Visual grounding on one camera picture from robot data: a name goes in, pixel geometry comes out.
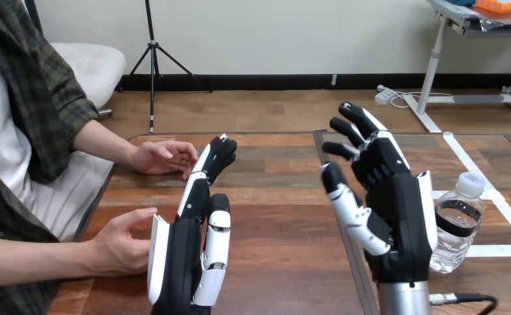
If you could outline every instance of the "plastic water bottle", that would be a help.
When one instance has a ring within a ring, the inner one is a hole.
[[[485,210],[480,199],[484,186],[483,177],[463,173],[455,189],[439,199],[435,206],[437,249],[430,260],[431,269],[447,274],[464,260]]]

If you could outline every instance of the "silver cable connector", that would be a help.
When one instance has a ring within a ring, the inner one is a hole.
[[[430,294],[430,305],[431,306],[441,306],[441,305],[455,304],[455,303],[456,303],[456,295],[454,293]]]

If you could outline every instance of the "camera tripod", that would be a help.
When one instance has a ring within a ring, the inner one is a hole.
[[[157,50],[161,51],[161,53],[164,53],[165,56],[167,56],[170,60],[172,60],[178,67],[180,67],[182,70],[184,70],[187,74],[189,74],[192,78],[196,80],[199,84],[204,86],[205,91],[209,91],[210,93],[213,92],[211,87],[201,82],[198,77],[196,77],[190,70],[186,69],[178,60],[174,59],[168,52],[166,52],[158,42],[155,41],[155,36],[153,35],[153,23],[151,21],[151,8],[149,4],[149,0],[145,0],[145,11],[147,13],[147,24],[149,27],[149,38],[150,41],[147,44],[147,49],[145,49],[145,52],[139,59],[139,61],[136,63],[135,67],[132,69],[129,75],[133,75],[135,70],[137,70],[137,67],[141,64],[147,53],[151,52],[151,115],[150,115],[150,124],[149,124],[149,132],[154,133],[154,101],[155,101],[155,85],[158,83],[159,78],[162,77],[162,75],[159,73],[159,64],[157,61]],[[120,92],[122,91],[122,81],[120,81],[116,87],[116,89]]]

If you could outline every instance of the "bottle cap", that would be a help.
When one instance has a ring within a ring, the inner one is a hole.
[[[455,189],[472,198],[479,197],[485,186],[485,180],[482,176],[466,172],[460,174],[456,182]]]

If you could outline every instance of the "bottle label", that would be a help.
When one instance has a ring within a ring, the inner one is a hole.
[[[481,213],[475,208],[469,205],[468,203],[461,200],[445,200],[441,203],[437,204],[439,209],[455,209],[460,211],[463,215],[470,217],[472,220],[476,222],[481,218]],[[467,238],[474,233],[474,230],[478,227],[478,224],[470,227],[458,226],[455,223],[447,220],[439,214],[439,211],[435,212],[435,221],[437,226],[446,231],[449,234],[460,238]]]

